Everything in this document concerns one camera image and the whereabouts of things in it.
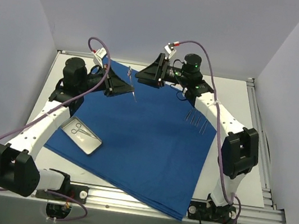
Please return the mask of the steel ring-handled forceps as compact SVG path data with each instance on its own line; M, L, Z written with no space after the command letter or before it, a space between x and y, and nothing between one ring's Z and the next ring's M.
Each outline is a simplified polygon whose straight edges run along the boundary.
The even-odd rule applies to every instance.
M80 134L84 134L86 136L90 136L90 138L97 139L97 136L94 135L94 133L92 133L91 131L87 130L87 128L84 127L80 122L75 124L75 127L71 129L71 133L72 134L80 133Z

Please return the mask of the steel ring-handled scissors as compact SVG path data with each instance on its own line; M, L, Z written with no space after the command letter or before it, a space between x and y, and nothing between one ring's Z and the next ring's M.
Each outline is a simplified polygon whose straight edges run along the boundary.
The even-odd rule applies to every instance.
M134 83L133 83L133 78L132 78L132 67L131 66L128 66L128 78L129 78L129 81L130 81L130 84L132 87L134 87ZM136 99L136 96L135 96L135 92L132 91L132 95L133 95L133 98L134 98L134 101L137 102L137 99Z

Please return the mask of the steel instrument tray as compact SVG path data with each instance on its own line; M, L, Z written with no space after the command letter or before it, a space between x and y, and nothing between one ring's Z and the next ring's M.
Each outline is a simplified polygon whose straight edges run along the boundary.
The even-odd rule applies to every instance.
M75 124L80 122L87 130L91 131L81 119L76 116L70 117L67 121L62 123L60 128L62 131L76 144L76 146L81 149L85 154L91 155L95 150L97 150L102 145L102 140L97 136L97 139L90 138L90 136L86 136L84 134L72 134L71 129L75 127Z

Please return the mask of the blue surgical wrap cloth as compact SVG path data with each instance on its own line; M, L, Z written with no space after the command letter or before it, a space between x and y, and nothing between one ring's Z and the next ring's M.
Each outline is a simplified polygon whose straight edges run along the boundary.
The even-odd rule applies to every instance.
M89 93L76 111L102 140L86 155L58 129L45 147L95 174L148 206L181 220L187 213L216 131L204 134L185 121L188 102L169 86L155 89L135 83L132 94L105 97Z

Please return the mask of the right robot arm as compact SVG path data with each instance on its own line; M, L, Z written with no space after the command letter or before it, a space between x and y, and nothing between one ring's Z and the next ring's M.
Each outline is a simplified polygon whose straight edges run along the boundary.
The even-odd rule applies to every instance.
M224 215L225 206L234 203L241 181L257 165L259 134L236 120L217 99L215 89L203 79L201 63L201 57L191 53L184 57L181 68L175 68L161 53L152 64L137 72L135 78L155 88L163 87L166 82L180 85L183 97L206 122L215 126L220 177L209 194L212 202L205 205L206 217L214 221Z

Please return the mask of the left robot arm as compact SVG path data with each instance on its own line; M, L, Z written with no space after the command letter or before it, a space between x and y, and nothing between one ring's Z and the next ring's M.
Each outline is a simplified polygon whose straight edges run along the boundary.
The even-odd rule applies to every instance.
M74 116L91 89L113 97L134 91L107 65L95 65L95 73L87 70L82 58L65 61L63 77L58 81L45 106L17 136L0 144L0 187L21 196L36 190L49 191L56 199L70 194L70 175L55 169L38 169L35 159L57 129L86 155L102 145L102 140Z

